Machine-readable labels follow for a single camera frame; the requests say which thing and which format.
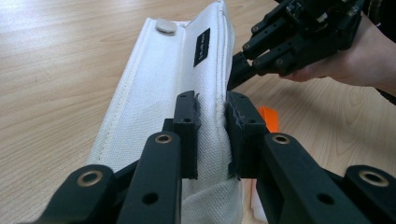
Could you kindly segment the orange highlighter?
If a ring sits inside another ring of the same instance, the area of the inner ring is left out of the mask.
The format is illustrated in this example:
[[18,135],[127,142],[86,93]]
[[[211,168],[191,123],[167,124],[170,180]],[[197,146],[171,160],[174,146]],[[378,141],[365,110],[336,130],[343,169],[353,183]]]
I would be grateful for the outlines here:
[[[270,133],[279,132],[278,114],[277,112],[267,106],[259,106],[258,112],[266,123],[266,128]],[[253,179],[251,181],[251,201],[250,207],[253,211],[253,216],[259,221],[267,221],[267,217],[263,210],[263,206],[260,201],[258,191],[256,189],[257,180]]]

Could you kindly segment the white fabric pencil case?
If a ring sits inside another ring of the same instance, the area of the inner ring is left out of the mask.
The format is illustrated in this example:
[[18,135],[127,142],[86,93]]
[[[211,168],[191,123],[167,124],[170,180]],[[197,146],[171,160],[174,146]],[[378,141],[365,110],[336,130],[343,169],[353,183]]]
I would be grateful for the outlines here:
[[147,19],[92,146],[88,162],[118,171],[173,116],[184,91],[198,96],[198,177],[182,184],[182,224],[240,224],[239,182],[229,177],[226,91],[234,33],[223,0],[190,21]]

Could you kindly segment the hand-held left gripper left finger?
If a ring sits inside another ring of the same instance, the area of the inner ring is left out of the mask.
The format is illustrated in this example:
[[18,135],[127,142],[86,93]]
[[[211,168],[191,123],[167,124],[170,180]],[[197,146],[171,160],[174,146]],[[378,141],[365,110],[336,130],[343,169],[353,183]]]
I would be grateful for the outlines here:
[[117,224],[180,224],[184,178],[196,179],[199,106],[194,91],[177,96],[174,116],[146,141]]

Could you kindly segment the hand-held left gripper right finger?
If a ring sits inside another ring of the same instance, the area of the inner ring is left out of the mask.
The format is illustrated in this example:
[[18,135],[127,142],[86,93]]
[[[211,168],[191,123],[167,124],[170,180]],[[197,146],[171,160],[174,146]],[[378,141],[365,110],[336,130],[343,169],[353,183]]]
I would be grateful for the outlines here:
[[229,174],[257,180],[269,224],[370,224],[295,138],[268,131],[245,95],[227,93],[226,119]]

